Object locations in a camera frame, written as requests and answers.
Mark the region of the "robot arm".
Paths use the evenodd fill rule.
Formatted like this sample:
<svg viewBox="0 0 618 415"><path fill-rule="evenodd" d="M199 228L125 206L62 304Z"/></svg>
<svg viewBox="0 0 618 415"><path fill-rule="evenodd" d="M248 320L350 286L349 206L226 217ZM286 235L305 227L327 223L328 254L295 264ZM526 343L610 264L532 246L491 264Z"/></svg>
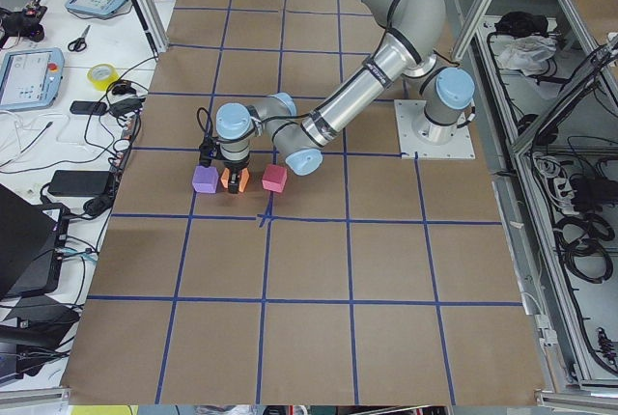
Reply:
<svg viewBox="0 0 618 415"><path fill-rule="evenodd" d="M422 141L443 144L462 126L459 117L470 105L475 86L467 72L446 66L435 55L446 16L444 0L360 1L382 28L382 38L319 106L300 115L288 94L277 93L253 104L219 108L214 144L225 165L221 182L229 192L244 188L253 137L267 135L296 175L311 174L323 162L322 148L400 77L415 85L425 101L412 121Z"/></svg>

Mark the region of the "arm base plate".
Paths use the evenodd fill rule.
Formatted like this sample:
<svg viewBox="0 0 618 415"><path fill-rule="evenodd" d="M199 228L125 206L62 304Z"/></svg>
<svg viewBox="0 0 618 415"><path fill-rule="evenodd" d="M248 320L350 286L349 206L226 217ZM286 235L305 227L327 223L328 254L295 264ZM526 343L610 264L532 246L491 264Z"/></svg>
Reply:
<svg viewBox="0 0 618 415"><path fill-rule="evenodd" d="M402 159L473 160L475 152L464 113L455 124L431 123L425 115L425 100L396 99L395 117Z"/></svg>

